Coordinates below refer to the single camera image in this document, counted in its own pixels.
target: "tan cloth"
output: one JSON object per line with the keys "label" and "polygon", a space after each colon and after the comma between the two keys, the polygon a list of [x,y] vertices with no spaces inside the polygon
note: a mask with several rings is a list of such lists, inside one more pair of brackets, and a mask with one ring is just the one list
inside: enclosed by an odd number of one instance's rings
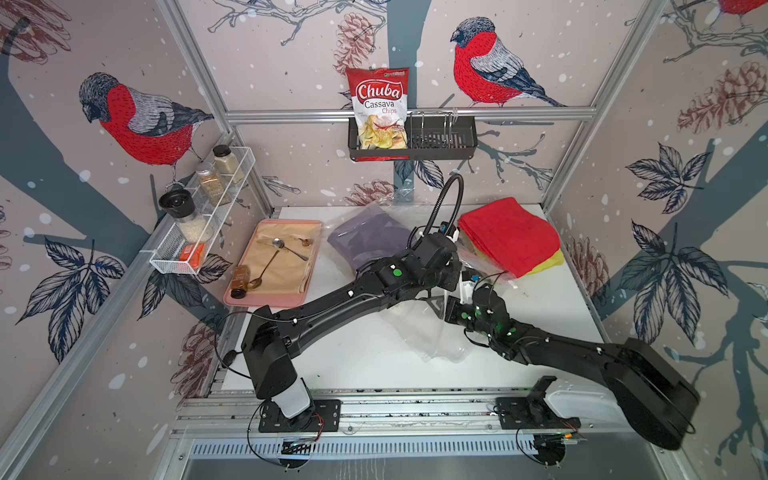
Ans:
{"label": "tan cloth", "polygon": [[[258,278],[275,252],[279,253],[261,277],[261,286],[248,290],[248,293],[303,293],[315,262],[320,228],[320,223],[267,223],[259,227],[256,240],[251,243],[243,259],[243,265],[250,267],[250,279]],[[288,250],[273,247],[272,240],[276,238],[280,238],[294,252],[309,257],[309,261],[301,260]],[[301,239],[311,239],[313,242],[304,247]]]}

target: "black jar lid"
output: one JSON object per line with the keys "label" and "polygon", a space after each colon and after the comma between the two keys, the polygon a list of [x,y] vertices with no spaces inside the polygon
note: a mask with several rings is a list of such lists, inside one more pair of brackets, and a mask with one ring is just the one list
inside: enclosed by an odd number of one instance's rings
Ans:
{"label": "black jar lid", "polygon": [[173,218],[189,217],[194,213],[192,194],[184,189],[171,190],[157,201],[160,207]]}
{"label": "black jar lid", "polygon": [[227,145],[217,145],[214,147],[214,155],[217,157],[226,157],[231,154],[232,150]]}

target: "brown bottle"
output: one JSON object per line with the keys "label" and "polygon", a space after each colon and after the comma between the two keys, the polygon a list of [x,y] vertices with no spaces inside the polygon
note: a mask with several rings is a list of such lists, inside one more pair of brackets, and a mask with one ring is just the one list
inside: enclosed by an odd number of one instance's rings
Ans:
{"label": "brown bottle", "polygon": [[244,298],[248,291],[248,282],[250,282],[250,267],[247,265],[235,267],[232,273],[232,281],[230,282],[230,295],[232,295],[232,298]]}

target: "black metal basket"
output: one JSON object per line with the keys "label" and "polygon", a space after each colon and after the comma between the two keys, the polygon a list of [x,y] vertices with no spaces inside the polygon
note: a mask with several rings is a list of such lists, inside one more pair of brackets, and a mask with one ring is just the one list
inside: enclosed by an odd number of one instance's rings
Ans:
{"label": "black metal basket", "polygon": [[349,157],[353,161],[396,160],[384,157],[409,157],[411,160],[470,160],[475,156],[478,134],[475,117],[414,112],[406,118],[408,148],[362,150],[354,118],[349,119]]}

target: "white table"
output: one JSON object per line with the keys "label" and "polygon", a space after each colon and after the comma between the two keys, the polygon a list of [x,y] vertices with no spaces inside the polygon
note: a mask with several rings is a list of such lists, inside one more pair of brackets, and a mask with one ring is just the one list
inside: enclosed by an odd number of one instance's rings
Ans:
{"label": "white table", "polygon": [[[465,206],[462,213],[477,207]],[[544,217],[538,205],[524,207]],[[358,207],[286,207],[280,211],[280,218],[325,223],[355,208]],[[452,207],[442,208],[438,222],[448,219],[449,208]],[[414,218],[416,221],[423,219],[418,223],[423,224],[431,209],[430,206],[418,207],[408,214],[417,215]],[[307,302],[354,280],[351,269],[343,267],[341,262],[339,254],[328,243],[323,243],[307,290]],[[502,295],[513,318],[558,335],[602,341],[567,265],[524,276],[516,283],[517,289],[509,289]],[[248,319],[240,331],[237,345],[242,343],[247,327]],[[449,329],[449,335],[463,337],[461,327],[446,324],[445,328]],[[424,362],[382,318],[382,313],[372,313],[324,336],[293,359],[293,364],[311,389],[530,387],[543,375],[577,378],[548,367],[508,362],[490,349],[469,346],[472,348],[470,355],[460,363],[442,358]],[[242,355],[235,359],[232,368],[247,372]],[[250,380],[227,372],[223,389],[251,390],[253,385]]]}

